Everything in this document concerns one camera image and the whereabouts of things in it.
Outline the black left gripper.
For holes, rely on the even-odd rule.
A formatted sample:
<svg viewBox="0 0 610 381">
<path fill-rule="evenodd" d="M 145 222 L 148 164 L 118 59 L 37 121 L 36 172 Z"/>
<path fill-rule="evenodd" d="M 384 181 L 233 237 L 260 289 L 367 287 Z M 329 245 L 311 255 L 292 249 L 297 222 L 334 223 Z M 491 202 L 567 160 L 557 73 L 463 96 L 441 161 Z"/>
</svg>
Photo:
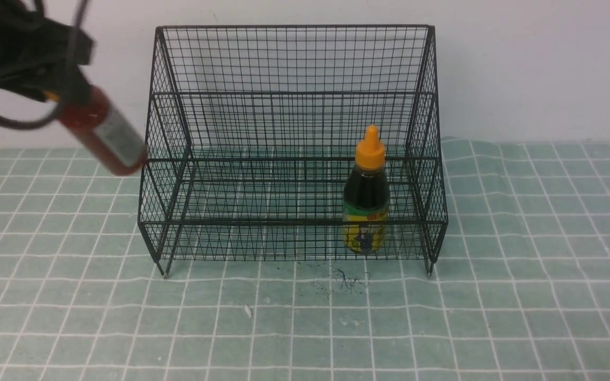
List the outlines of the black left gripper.
<svg viewBox="0 0 610 381">
<path fill-rule="evenodd" d="M 0 1 L 0 89 L 37 102 L 63 96 L 86 104 L 92 85 L 80 67 L 91 62 L 93 39 L 46 17 L 42 1 L 34 4 Z"/>
</svg>

